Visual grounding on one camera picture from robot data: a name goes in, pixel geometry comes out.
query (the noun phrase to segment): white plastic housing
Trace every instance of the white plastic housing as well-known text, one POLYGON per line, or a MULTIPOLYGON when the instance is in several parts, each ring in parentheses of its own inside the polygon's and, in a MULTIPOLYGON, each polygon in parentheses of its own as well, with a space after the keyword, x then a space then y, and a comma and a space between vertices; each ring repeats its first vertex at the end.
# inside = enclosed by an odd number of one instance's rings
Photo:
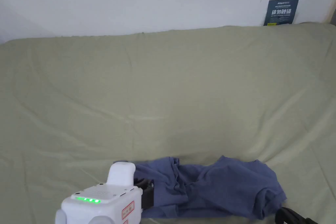
POLYGON ((55 223, 139 224, 142 189, 133 185, 134 171, 132 163, 114 163, 108 183, 89 187, 66 198, 56 214, 55 223))

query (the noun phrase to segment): red and white sticker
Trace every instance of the red and white sticker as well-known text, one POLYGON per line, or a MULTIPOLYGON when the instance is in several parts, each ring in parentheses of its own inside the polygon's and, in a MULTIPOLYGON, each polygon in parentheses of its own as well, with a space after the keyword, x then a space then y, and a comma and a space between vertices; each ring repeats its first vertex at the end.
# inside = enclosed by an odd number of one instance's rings
POLYGON ((134 201, 132 201, 130 204, 128 204, 127 207, 123 209, 123 211, 121 212, 121 217, 125 219, 133 210, 134 210, 134 201))

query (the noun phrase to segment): blue cloth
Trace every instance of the blue cloth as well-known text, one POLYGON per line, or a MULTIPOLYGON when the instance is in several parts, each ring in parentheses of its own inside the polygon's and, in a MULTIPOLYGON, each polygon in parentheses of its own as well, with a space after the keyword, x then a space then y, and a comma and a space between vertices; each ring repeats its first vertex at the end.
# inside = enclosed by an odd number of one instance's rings
POLYGON ((222 156, 213 165, 201 166, 165 157, 136 164, 135 178, 154 180, 154 207, 144 210, 143 218, 264 219, 286 199, 275 172, 259 160, 222 156))

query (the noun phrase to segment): sign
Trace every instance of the sign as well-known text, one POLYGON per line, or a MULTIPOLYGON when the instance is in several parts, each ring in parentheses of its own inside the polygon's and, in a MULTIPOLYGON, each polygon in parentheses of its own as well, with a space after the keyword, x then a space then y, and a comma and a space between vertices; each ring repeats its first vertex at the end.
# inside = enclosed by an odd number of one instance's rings
POLYGON ((299 0, 269 0, 264 26, 292 24, 299 0))
POLYGON ((130 204, 128 204, 127 207, 125 207, 123 209, 123 211, 121 212, 121 218, 122 219, 125 219, 134 210, 134 208, 135 208, 134 205, 135 205, 134 201, 132 201, 130 204))

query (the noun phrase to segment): led indicator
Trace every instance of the led indicator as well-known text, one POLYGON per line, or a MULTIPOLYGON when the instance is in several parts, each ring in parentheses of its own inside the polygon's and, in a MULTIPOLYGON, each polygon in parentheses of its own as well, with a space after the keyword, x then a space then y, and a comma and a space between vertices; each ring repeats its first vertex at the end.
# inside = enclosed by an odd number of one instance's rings
POLYGON ((95 203, 95 204, 99 204, 101 202, 100 199, 94 199, 94 198, 77 197, 76 199, 86 201, 86 202, 92 202, 92 203, 95 203))

